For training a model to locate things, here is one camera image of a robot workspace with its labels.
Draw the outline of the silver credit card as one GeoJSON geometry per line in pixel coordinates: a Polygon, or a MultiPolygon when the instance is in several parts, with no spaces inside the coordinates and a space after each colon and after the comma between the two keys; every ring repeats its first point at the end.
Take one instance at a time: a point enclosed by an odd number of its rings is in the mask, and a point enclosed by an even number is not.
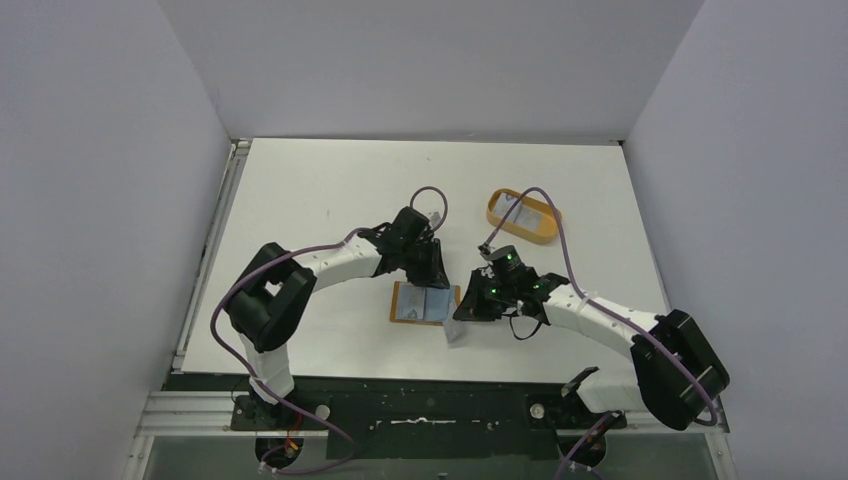
{"type": "Polygon", "coordinates": [[[505,218],[507,222],[514,222],[521,212],[521,201],[513,194],[503,191],[497,197],[492,208],[492,214],[498,218],[505,218]]]}

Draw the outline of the yellow leather card holder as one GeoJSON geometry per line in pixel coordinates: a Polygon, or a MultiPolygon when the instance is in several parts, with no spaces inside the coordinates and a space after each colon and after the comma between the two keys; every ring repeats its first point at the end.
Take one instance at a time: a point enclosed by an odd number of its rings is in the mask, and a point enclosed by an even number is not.
{"type": "Polygon", "coordinates": [[[389,321],[414,325],[442,325],[452,318],[460,301],[461,288],[419,287],[395,282],[390,302],[389,321]]]}

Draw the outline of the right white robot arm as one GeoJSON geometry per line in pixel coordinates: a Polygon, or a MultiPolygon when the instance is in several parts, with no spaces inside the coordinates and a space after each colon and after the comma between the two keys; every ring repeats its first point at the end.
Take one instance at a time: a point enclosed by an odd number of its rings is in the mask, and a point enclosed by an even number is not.
{"type": "Polygon", "coordinates": [[[566,276],[538,274],[512,245],[483,248],[481,256],[486,264],[472,271],[455,320],[526,317],[580,334],[629,360],[622,373],[603,374],[592,366],[566,383],[562,412],[570,424],[586,427],[612,411],[647,412],[678,431],[719,422],[716,399],[729,386],[729,373],[691,315],[628,308],[566,276]]]}

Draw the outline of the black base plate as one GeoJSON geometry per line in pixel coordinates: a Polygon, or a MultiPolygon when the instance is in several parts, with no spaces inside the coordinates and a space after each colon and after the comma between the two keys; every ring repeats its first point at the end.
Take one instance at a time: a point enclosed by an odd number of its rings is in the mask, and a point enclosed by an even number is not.
{"type": "Polygon", "coordinates": [[[600,419],[558,383],[298,376],[289,401],[329,408],[326,456],[554,460],[600,419]]]}

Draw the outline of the silver card in holder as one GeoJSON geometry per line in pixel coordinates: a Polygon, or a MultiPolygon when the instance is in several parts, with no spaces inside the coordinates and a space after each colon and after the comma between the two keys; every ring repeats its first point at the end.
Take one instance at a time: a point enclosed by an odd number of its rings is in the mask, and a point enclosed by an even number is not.
{"type": "Polygon", "coordinates": [[[402,285],[398,290],[395,317],[399,320],[422,320],[426,307],[426,289],[402,285]]]}

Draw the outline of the orange oval tray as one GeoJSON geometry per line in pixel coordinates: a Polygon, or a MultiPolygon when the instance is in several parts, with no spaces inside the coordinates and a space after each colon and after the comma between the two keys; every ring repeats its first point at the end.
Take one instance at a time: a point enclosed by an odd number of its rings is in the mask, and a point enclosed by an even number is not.
{"type": "Polygon", "coordinates": [[[504,231],[538,245],[554,241],[559,234],[557,217],[560,212],[544,199],[525,196],[518,200],[518,191],[501,188],[488,200],[486,218],[498,232],[504,231]]]}

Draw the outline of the silver credit card carried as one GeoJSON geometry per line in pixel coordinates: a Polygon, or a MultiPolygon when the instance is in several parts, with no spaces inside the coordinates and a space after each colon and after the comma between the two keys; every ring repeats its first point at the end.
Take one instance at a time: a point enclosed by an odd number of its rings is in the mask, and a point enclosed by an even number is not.
{"type": "Polygon", "coordinates": [[[465,333],[464,323],[454,318],[456,310],[456,301],[450,300],[446,309],[445,318],[442,321],[442,328],[448,345],[454,345],[459,342],[465,333]]]}

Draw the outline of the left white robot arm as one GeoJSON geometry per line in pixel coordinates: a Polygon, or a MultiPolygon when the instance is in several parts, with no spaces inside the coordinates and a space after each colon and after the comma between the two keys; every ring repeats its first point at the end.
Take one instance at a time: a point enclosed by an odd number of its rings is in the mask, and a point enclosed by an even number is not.
{"type": "Polygon", "coordinates": [[[450,286],[440,240],[428,218],[409,206],[393,221],[356,228],[337,243],[288,251],[271,242],[256,252],[213,313],[227,314],[246,348],[237,359],[250,375],[261,421],[283,429],[295,419],[287,343],[310,297],[336,284],[397,270],[417,287],[450,286]]]}

